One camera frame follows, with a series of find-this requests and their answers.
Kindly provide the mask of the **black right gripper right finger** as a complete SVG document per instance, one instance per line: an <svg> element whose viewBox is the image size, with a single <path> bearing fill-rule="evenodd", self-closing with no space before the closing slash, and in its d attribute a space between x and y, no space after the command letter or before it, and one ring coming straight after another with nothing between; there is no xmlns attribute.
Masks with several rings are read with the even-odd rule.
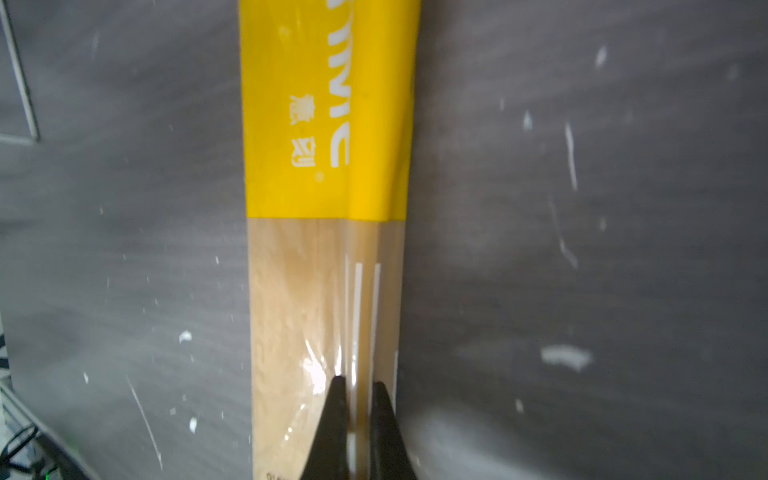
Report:
<svg viewBox="0 0 768 480"><path fill-rule="evenodd" d="M372 386L369 437L371 480L417 479L386 385L380 381Z"/></svg>

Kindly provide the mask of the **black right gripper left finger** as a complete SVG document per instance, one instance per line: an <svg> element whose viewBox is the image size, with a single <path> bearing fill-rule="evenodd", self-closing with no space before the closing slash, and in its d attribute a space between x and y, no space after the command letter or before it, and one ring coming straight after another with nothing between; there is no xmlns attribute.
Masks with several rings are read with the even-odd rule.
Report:
<svg viewBox="0 0 768 480"><path fill-rule="evenodd" d="M335 376L328 387L301 480L347 480L348 404L346 378Z"/></svg>

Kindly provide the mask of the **white two-tier shelf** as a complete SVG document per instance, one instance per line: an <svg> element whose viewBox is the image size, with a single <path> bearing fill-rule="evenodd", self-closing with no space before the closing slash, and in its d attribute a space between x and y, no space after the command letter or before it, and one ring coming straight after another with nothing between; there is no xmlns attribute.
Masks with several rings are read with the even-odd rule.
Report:
<svg viewBox="0 0 768 480"><path fill-rule="evenodd" d="M7 2L1 0L1 30L7 47L11 69L14 75L14 81L18 90L21 107L28 130L28 134L1 134L1 142L4 144L15 145L35 145L41 140L38 122L32 104L31 93L28 88L26 75L19 54L13 25L8 10Z"/></svg>

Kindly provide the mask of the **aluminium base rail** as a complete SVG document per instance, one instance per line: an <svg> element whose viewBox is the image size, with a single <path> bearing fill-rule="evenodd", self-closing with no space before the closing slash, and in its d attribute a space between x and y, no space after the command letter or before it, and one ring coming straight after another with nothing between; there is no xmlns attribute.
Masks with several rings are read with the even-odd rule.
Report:
<svg viewBox="0 0 768 480"><path fill-rule="evenodd" d="M1 378L1 478L100 479L65 447Z"/></svg>

